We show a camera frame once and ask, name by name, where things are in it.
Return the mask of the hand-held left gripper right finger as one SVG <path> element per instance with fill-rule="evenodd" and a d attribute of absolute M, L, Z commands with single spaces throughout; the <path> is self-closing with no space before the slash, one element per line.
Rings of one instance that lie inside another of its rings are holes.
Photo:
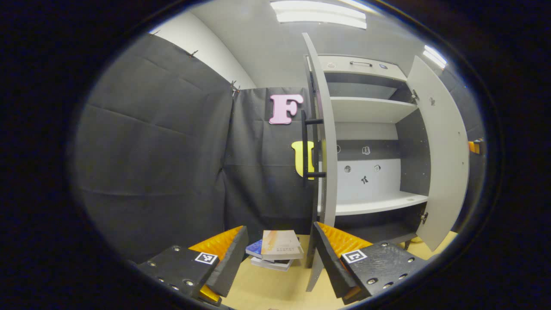
<path fill-rule="evenodd" d="M 370 243 L 320 222 L 313 224 L 313 243 L 345 305 L 385 294 L 429 264 L 390 242 Z"/>

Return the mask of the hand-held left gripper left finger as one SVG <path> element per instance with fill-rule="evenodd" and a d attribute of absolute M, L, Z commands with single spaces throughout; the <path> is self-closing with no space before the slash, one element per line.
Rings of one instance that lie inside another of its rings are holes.
<path fill-rule="evenodd" d="M 218 307 L 232 288 L 248 241 L 241 225 L 189 247 L 172 245 L 136 268 L 183 298 Z"/>

